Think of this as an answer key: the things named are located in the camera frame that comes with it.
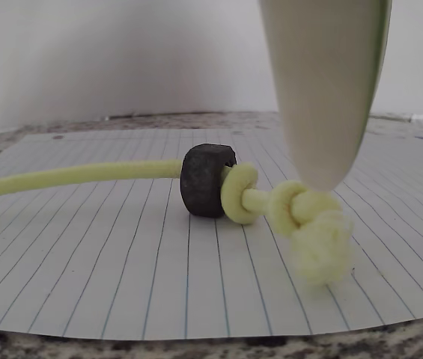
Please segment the white gripper finger with green pad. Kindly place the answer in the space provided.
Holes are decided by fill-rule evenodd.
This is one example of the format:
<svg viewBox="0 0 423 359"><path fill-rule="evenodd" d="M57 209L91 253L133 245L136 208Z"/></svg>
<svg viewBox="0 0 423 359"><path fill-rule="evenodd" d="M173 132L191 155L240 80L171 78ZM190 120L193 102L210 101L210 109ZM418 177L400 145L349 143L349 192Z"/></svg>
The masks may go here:
<svg viewBox="0 0 423 359"><path fill-rule="evenodd" d="M390 1L262 1L284 136L299 178L334 190L359 153L377 91Z"/></svg>

